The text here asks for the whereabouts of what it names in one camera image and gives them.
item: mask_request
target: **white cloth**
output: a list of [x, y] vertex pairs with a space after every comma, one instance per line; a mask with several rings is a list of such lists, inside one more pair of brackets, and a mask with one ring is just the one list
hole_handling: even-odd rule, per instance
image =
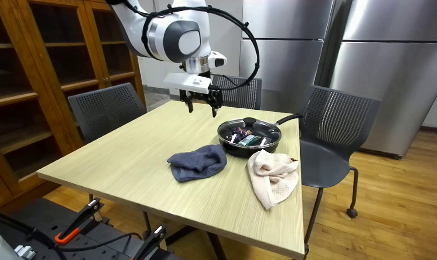
[[298, 183], [298, 161], [284, 153], [260, 150], [247, 163], [252, 189], [265, 209], [287, 199]]

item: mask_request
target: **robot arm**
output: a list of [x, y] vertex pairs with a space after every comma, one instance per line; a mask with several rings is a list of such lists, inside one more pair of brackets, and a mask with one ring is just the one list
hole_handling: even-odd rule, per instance
[[[206, 5], [205, 0], [173, 0], [167, 10], [147, 13], [138, 0], [107, 0], [125, 33], [125, 39], [133, 50], [140, 56], [154, 57], [163, 62], [180, 63], [187, 73], [173, 73], [167, 76], [169, 86], [180, 92], [180, 98], [193, 109], [192, 99], [205, 99], [216, 109], [222, 105], [221, 88], [210, 82], [210, 69], [222, 66], [226, 57], [209, 46], [209, 18], [208, 13], [226, 17], [238, 24], [249, 37], [247, 24], [231, 14]], [[258, 70], [244, 82], [248, 83]]]

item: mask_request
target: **light wood tabletop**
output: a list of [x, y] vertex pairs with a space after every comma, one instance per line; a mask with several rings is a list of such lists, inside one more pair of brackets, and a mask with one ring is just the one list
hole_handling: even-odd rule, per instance
[[[268, 122], [285, 112], [222, 107], [216, 117], [208, 104], [179, 101], [138, 117], [101, 138], [37, 170], [39, 176], [118, 202], [134, 203], [231, 239], [249, 242], [294, 258], [304, 254], [301, 183], [272, 209], [265, 211], [252, 192], [247, 159], [226, 156], [218, 174], [177, 183], [167, 159], [206, 144], [218, 144], [221, 122], [255, 117]], [[297, 120], [280, 125], [277, 153], [300, 157]]]

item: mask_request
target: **dark blue cloth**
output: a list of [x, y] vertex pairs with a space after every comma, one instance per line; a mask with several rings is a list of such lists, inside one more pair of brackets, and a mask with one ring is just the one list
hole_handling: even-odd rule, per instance
[[177, 182], [210, 177], [226, 166], [221, 144], [203, 146], [195, 151], [176, 153], [167, 160]]

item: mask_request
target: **stainless steel refrigerator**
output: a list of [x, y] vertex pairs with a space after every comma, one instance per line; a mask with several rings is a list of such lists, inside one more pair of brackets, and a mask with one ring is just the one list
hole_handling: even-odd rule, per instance
[[[335, 0], [244, 0], [242, 20], [257, 37], [262, 79], [261, 108], [298, 111], [314, 83]], [[239, 75], [255, 65], [248, 39], [241, 42]]]
[[330, 86], [381, 99], [363, 148], [404, 156], [437, 96], [437, 0], [353, 0]]

